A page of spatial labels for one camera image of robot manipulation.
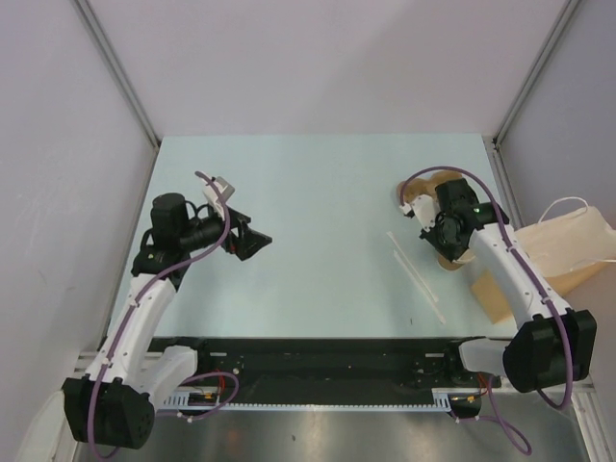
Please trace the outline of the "aluminium frame post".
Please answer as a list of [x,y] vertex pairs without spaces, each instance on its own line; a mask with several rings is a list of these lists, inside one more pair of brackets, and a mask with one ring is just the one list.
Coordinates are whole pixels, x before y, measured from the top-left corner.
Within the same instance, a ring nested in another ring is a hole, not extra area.
[[138,123],[141,132],[155,151],[160,149],[162,141],[156,134],[154,125],[148,116],[141,99],[129,78],[125,66],[121,62],[112,41],[105,31],[94,7],[87,0],[71,0],[70,4],[82,21],[84,28],[95,49],[100,55],[103,65],[107,68],[112,80],[124,99],[133,118]]
[[524,107],[527,99],[530,97],[534,87],[538,83],[540,77],[545,71],[552,55],[555,53],[560,41],[564,39],[564,36],[573,22],[575,15],[581,6],[585,4],[585,1],[581,0],[567,0],[564,2],[560,9],[555,22],[551,26],[545,40],[539,48],[537,55],[535,56],[526,76],[516,92],[511,104],[507,108],[495,134],[491,137],[491,143],[495,147],[500,147],[511,126],[518,117],[519,112]]

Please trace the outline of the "aluminium frame post left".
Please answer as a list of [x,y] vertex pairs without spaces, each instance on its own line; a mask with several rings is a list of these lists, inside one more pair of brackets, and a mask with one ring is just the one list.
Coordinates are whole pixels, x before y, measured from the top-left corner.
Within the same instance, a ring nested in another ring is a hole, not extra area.
[[107,68],[112,80],[124,99],[133,118],[138,123],[141,132],[155,151],[160,149],[162,141],[156,134],[154,125],[148,116],[141,99],[129,78],[125,66],[121,62],[112,41],[105,31],[94,7],[87,0],[71,0],[70,4],[82,21],[84,28],[95,49],[100,55],[103,65]]

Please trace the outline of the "wrapped straw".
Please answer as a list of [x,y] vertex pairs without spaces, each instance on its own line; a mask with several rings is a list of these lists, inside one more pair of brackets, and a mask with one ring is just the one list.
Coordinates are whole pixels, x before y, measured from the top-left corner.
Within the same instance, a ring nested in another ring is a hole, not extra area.
[[438,319],[440,324],[446,324],[447,320],[438,306],[439,298],[431,291],[428,287],[427,283],[420,275],[418,270],[411,264],[411,262],[406,258],[406,256],[402,252],[394,251],[394,257],[397,262],[401,265],[401,267],[405,270],[410,280],[415,284],[415,286],[421,291],[423,297],[428,303],[430,309]]
[[429,285],[427,284],[427,281],[424,279],[424,277],[422,276],[422,274],[420,273],[420,271],[418,270],[417,266],[411,261],[410,257],[406,254],[406,252],[403,250],[402,246],[400,245],[400,243],[398,242],[398,239],[396,238],[395,234],[391,231],[388,231],[386,233],[386,235],[391,239],[391,241],[393,242],[394,246],[396,247],[396,249],[398,250],[398,254],[401,256],[401,258],[404,260],[406,267],[408,267],[410,269],[410,271],[414,274],[414,276],[416,277],[416,279],[420,282],[420,284],[423,286],[424,292],[427,294],[427,296],[434,302],[437,303],[439,301],[439,297],[431,290],[431,288],[429,287]]

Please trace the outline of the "brown paper bag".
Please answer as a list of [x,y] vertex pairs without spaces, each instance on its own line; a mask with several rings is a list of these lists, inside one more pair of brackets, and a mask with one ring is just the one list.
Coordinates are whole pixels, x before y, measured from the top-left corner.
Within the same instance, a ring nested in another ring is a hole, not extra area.
[[[551,209],[562,202],[578,202],[581,207],[553,218]],[[565,296],[584,283],[607,263],[615,263],[615,229],[601,212],[578,196],[556,199],[536,223],[518,229],[517,241],[552,288]],[[478,271],[471,292],[492,324],[512,318],[509,303],[482,263],[475,262],[469,250],[465,263]]]

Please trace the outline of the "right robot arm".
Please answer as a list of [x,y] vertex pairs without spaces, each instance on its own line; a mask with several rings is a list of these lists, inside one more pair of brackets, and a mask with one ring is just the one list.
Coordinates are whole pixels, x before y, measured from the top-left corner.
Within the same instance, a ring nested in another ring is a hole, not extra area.
[[411,203],[421,239],[454,262],[471,251],[492,275],[516,322],[508,341],[486,337],[459,343],[444,362],[446,379],[466,386],[479,372],[504,376],[521,393],[562,385],[572,391],[589,373],[597,323],[575,311],[540,275],[514,237],[495,199],[482,202],[464,179],[447,181],[434,196]]

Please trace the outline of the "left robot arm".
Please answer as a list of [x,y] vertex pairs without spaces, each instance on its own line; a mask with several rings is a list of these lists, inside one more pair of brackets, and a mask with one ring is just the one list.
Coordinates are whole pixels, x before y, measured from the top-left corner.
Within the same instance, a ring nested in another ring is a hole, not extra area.
[[199,385],[211,377],[212,360],[189,346],[167,347],[148,369],[142,362],[193,252],[222,247],[245,261],[272,238],[251,229],[250,217],[223,209],[213,198],[204,218],[191,217],[188,206],[178,192],[154,198],[122,311],[84,375],[64,381],[64,413],[78,442],[139,449],[174,390],[186,379]]

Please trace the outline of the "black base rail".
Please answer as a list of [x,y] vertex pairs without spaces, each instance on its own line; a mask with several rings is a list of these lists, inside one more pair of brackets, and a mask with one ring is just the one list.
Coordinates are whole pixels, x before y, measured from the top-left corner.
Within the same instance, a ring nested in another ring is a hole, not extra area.
[[241,339],[156,337],[150,352],[186,346],[197,370],[227,372],[223,395],[244,405],[429,404],[434,390],[476,392],[487,373],[465,372],[453,338]]

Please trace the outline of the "pulp cup carrier tray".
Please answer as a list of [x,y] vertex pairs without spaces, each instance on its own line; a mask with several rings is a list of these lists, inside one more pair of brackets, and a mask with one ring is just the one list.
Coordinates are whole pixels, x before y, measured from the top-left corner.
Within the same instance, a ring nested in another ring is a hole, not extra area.
[[405,216],[412,217],[411,204],[420,195],[430,196],[438,210],[441,210],[440,195],[437,193],[437,189],[442,184],[450,182],[453,183],[453,186],[451,188],[447,187],[446,191],[451,194],[452,199],[476,200],[476,194],[472,191],[461,173],[452,170],[441,170],[433,173],[428,179],[415,178],[407,186],[405,186],[404,182],[400,182],[396,189],[397,197],[402,196],[402,204],[399,206],[400,210]]

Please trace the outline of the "brown paper cup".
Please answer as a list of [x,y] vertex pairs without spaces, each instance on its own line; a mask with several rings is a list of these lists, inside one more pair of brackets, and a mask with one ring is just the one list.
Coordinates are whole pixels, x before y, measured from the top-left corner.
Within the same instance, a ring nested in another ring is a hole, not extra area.
[[446,259],[443,255],[437,255],[437,262],[439,266],[447,271],[455,271],[463,266],[470,264],[475,259],[473,253],[465,253],[460,259],[450,261]]

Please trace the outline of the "aluminium frame post right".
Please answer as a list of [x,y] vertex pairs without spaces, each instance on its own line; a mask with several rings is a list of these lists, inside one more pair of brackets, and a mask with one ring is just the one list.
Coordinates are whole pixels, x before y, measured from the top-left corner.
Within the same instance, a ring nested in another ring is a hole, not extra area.
[[551,26],[545,40],[539,48],[537,55],[535,56],[526,76],[516,92],[511,104],[507,108],[495,134],[491,137],[491,143],[495,147],[500,147],[511,126],[518,117],[519,112],[524,107],[527,99],[530,97],[534,87],[538,83],[540,77],[545,71],[552,55],[555,53],[560,41],[564,39],[564,36],[573,22],[575,15],[581,6],[585,4],[585,1],[581,0],[567,0],[564,2],[560,9],[555,22]]

